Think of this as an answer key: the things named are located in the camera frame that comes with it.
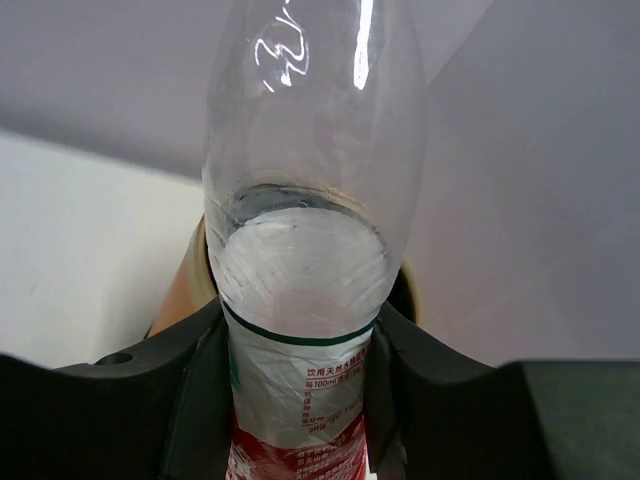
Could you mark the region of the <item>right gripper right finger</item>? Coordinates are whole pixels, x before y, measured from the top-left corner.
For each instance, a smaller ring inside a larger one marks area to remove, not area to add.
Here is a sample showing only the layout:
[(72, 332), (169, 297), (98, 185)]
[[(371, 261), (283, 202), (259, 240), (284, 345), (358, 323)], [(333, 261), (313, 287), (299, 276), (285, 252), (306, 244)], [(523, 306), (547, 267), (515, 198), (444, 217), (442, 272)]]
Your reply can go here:
[(492, 368), (392, 306), (365, 362), (369, 465), (380, 479), (635, 479), (635, 361)]

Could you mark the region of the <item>large red-label clear bottle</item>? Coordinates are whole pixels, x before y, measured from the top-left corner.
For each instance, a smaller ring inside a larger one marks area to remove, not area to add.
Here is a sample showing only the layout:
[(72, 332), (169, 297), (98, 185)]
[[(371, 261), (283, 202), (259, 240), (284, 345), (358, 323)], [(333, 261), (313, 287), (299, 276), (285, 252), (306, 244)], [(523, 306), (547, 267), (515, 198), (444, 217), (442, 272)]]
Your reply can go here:
[(230, 479), (361, 479), (366, 353), (426, 150), (405, 1), (237, 1), (202, 170), (228, 327)]

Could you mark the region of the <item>orange cylindrical bin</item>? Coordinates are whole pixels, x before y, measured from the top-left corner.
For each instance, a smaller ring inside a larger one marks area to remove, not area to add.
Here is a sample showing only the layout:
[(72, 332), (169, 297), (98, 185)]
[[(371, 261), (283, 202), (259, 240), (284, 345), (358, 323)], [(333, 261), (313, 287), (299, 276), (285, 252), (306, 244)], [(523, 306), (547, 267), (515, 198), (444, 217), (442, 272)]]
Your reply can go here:
[[(145, 337), (150, 338), (194, 314), (218, 296), (209, 265), (205, 219), (201, 217), (185, 255)], [(409, 265), (404, 262), (389, 294), (391, 306), (407, 320), (421, 325), (420, 301)]]

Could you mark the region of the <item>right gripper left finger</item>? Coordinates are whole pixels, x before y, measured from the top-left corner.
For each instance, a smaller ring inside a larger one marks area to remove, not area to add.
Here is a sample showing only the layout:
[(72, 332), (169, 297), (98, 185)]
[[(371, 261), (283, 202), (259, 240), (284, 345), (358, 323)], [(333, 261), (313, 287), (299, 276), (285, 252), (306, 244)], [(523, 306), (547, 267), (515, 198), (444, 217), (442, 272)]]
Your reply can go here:
[(218, 301), (93, 364), (1, 359), (5, 479), (221, 479), (231, 424)]

